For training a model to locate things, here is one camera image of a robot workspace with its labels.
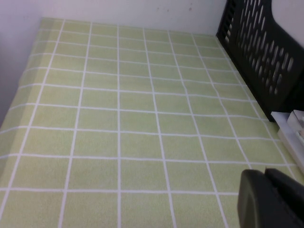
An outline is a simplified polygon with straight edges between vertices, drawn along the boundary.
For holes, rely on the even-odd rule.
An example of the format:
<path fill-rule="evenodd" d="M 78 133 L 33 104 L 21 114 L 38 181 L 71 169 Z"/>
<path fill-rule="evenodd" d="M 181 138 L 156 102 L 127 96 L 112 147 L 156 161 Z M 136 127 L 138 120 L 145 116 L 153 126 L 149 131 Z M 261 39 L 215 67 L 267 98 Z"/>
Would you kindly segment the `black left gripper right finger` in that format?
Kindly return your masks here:
<path fill-rule="evenodd" d="M 280 170 L 265 169 L 265 176 L 277 189 L 289 208 L 300 220 L 304 219 L 304 186 Z"/>

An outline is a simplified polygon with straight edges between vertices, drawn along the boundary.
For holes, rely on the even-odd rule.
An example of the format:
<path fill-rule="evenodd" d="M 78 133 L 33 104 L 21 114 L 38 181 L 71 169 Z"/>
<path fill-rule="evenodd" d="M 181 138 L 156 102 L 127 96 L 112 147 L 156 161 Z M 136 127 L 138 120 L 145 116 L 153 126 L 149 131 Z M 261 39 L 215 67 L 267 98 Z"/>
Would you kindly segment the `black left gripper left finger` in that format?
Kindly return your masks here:
<path fill-rule="evenodd" d="M 289 208 L 265 172 L 244 170 L 241 173 L 237 201 L 241 228 L 302 228 L 300 220 Z"/>

